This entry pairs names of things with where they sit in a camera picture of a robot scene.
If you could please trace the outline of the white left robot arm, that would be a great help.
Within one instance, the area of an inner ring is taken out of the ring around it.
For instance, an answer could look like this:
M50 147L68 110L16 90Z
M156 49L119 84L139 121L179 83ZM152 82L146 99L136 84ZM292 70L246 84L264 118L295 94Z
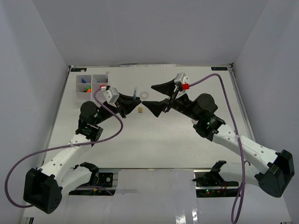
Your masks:
M125 118L141 103L139 97L123 94L116 96L114 105L104 102L102 106L97 106L92 101L81 105L78 128L70 145L63 148L51 161L26 173L24 201L50 214L59 206L64 194L81 185L94 186L98 183L99 168L88 162L79 164L80 157L99 140L103 132L99 123L114 114Z

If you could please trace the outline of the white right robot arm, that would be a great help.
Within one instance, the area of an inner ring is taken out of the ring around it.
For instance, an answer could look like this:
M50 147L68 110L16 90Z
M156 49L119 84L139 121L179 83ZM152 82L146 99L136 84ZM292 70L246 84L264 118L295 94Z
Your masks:
M190 100L185 92L189 88L188 83L181 84L174 79L151 88L167 96L162 101L142 102L156 117L173 109L194 120L193 128L200 137L231 150L243 157L242 161L249 162L248 170L242 164L238 171L226 161L218 161L209 172L196 174L194 182L198 187L227 185L237 182L239 177L240 182L256 185L270 196L282 196L295 174L290 152L268 149L240 135L235 128L215 115L218 106L210 94L202 93L195 100Z

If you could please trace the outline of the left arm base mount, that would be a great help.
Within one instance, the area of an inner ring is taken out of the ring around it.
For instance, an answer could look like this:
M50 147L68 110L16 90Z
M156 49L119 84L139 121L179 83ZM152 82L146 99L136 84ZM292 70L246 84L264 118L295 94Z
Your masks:
M113 185L113 173L98 173L93 184L82 184L73 191L70 196L113 196L115 186Z

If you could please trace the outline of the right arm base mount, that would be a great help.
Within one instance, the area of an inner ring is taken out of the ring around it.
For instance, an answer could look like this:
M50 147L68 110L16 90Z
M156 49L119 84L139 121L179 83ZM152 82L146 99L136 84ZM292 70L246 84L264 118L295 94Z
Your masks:
M194 171L192 180L196 186L197 198L235 197L238 195L239 182L226 181L220 175L226 161L218 161L208 171Z

